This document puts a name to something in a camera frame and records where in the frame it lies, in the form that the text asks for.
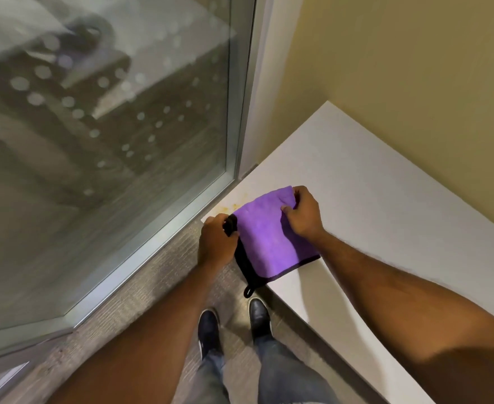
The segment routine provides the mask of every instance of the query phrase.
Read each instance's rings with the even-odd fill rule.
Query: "pants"
[[[259,404],[339,404],[327,381],[278,340],[262,337],[255,349],[262,363]],[[224,356],[210,352],[198,368],[185,404],[229,404],[223,366]]]

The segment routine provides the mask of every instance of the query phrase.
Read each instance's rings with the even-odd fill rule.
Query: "person's right arm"
[[[443,286],[378,261],[324,230],[318,203],[295,187],[283,211],[322,254],[372,332],[438,404],[494,403],[494,317]]]

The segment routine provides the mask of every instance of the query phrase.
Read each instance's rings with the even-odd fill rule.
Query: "person's left arm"
[[[189,275],[124,332],[79,367],[49,404],[169,404],[198,318],[217,273],[236,250],[227,237],[226,214],[204,223],[198,264]]]

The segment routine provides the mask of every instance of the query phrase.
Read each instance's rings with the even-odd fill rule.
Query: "microfiber towel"
[[[236,261],[247,279],[245,297],[256,288],[320,257],[291,229],[282,206],[295,207],[294,189],[284,187],[245,204],[229,217],[227,234],[239,232]]]

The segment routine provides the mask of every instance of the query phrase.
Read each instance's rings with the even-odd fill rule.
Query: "shoe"
[[[198,319],[198,345],[202,360],[210,351],[223,354],[219,338],[219,316],[215,309],[206,309]]]
[[[252,298],[249,301],[249,317],[251,319],[252,340],[255,343],[260,337],[270,336],[273,338],[270,313],[264,302],[258,298]]]

